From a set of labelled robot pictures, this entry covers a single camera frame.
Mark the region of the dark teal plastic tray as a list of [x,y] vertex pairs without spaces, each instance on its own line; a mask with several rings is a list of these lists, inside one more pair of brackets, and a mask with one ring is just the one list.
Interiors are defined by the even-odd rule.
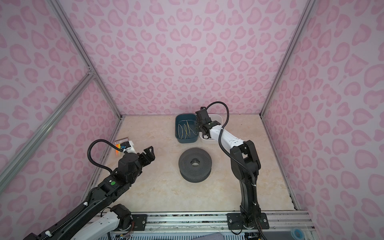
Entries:
[[175,137],[180,144],[190,144],[199,137],[195,114],[180,114],[175,118]]

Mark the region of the black perforated cable spool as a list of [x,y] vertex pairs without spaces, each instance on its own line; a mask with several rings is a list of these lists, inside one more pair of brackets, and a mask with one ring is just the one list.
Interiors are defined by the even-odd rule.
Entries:
[[212,158],[201,148],[191,148],[184,151],[179,158],[181,176],[190,183],[200,183],[206,180],[212,170]]

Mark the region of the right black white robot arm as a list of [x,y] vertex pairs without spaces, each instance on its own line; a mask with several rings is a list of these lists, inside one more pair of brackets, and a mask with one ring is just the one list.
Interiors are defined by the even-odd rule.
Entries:
[[[226,110],[226,121],[222,124],[213,121],[208,109],[213,105],[222,105]],[[257,179],[261,169],[261,162],[255,147],[251,141],[245,141],[235,137],[225,127],[230,119],[229,107],[221,101],[200,107],[196,111],[196,119],[199,131],[209,139],[218,142],[220,149],[230,158],[231,169],[240,182],[241,205],[240,213],[244,228],[256,228],[262,238],[265,237],[262,230],[262,210],[258,201]]]

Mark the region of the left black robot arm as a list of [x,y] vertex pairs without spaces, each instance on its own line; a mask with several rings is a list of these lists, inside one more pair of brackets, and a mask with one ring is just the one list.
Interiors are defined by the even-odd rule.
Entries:
[[[92,148],[98,143],[105,143],[124,154],[119,160],[117,168],[112,170],[93,160],[91,155]],[[156,158],[152,146],[144,149],[144,152],[139,154],[133,150],[133,146],[133,144],[129,144],[128,148],[120,149],[104,139],[93,141],[87,151],[88,160],[94,166],[107,170],[110,175],[96,187],[92,188],[85,200],[56,224],[38,235],[30,233],[24,239],[69,240],[99,212],[119,199],[135,183],[136,179],[141,175],[143,168],[151,164]]]

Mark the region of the white plastic tray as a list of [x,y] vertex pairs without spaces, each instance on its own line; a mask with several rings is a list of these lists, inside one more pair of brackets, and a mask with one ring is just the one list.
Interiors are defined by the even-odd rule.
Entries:
[[[209,114],[209,116],[210,116],[210,118],[211,118],[211,120],[212,121],[217,121],[217,122],[219,122],[220,124],[223,124],[224,123],[224,121],[223,121],[223,118],[222,118],[222,116],[220,116],[220,115],[217,115],[217,114]],[[216,140],[214,140],[214,139],[208,139],[207,137],[205,137],[204,135],[203,135],[203,133],[202,132],[199,132],[199,137],[200,137],[200,139],[202,140],[202,142],[204,143],[204,144],[218,144],[218,142],[216,141]]]

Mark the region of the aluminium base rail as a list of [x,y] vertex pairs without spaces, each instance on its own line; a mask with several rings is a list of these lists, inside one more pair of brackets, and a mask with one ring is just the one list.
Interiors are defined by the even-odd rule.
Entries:
[[313,222],[306,211],[267,211],[253,227],[246,227],[239,212],[168,212],[120,213],[102,212],[79,231],[60,240],[154,239],[169,236],[187,240],[193,236],[220,233],[229,240],[318,240]]

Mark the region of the diagonal aluminium frame strut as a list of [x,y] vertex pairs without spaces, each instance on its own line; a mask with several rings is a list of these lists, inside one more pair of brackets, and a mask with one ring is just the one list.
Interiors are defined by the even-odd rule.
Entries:
[[80,95],[94,79],[95,73],[90,71],[71,93],[59,104],[53,113],[39,126],[33,136],[23,145],[20,151],[14,155],[1,173],[1,193],[9,186],[17,174],[26,165],[32,154],[41,146],[68,110],[77,101]]

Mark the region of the right aluminium frame strut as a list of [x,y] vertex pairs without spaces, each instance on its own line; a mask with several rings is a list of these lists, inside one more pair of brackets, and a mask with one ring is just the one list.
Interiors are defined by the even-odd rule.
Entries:
[[282,61],[281,61],[280,66],[278,68],[278,71],[277,71],[275,78],[273,80],[273,84],[272,84],[272,86],[268,92],[266,101],[265,101],[265,103],[262,107],[262,110],[260,112],[261,119],[263,119],[266,116],[266,112],[267,112],[268,107],[272,101],[272,97],[273,97],[273,95],[274,95],[274,93],[278,87],[279,82],[282,79],[283,73],[285,72],[287,66],[289,65],[290,59],[291,59],[292,55],[294,54],[295,48],[297,47],[297,45],[300,41],[300,38],[302,37],[302,35],[305,31],[305,28],[307,27],[307,25],[310,21],[310,18],[313,15],[313,12],[316,10],[318,2],[319,1],[316,1],[316,0],[309,0],[306,2],[303,13],[302,13],[301,17],[299,18],[298,25],[297,25],[295,31],[293,32],[293,35],[292,35],[291,40],[288,44],[288,47],[287,47],[286,52],[284,54],[284,57],[282,58]]

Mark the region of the left aluminium frame strut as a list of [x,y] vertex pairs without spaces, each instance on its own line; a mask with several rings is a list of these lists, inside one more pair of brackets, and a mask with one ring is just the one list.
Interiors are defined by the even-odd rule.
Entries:
[[115,115],[117,116],[117,118],[119,120],[122,120],[123,115],[121,114],[120,110],[118,109],[117,104],[115,103],[114,99],[112,98],[112,95],[107,90],[106,85],[104,84],[102,78],[100,77],[98,71],[96,70],[95,65],[93,64],[84,44],[82,43],[82,41],[79,38],[78,34],[76,33],[75,29],[73,28],[73,25],[71,24],[69,17],[65,13],[63,6],[61,5],[60,1],[48,0],[46,2],[49,4],[52,11],[56,15],[58,21],[60,22],[61,26],[64,28],[69,39],[71,40],[72,44],[74,45],[74,48],[77,50],[81,59],[83,60],[83,62],[87,66],[87,68],[89,69],[89,72],[92,75],[94,75],[96,84],[98,85],[102,94],[106,98],[107,103],[110,105],[110,107],[112,108],[112,110],[115,113]]

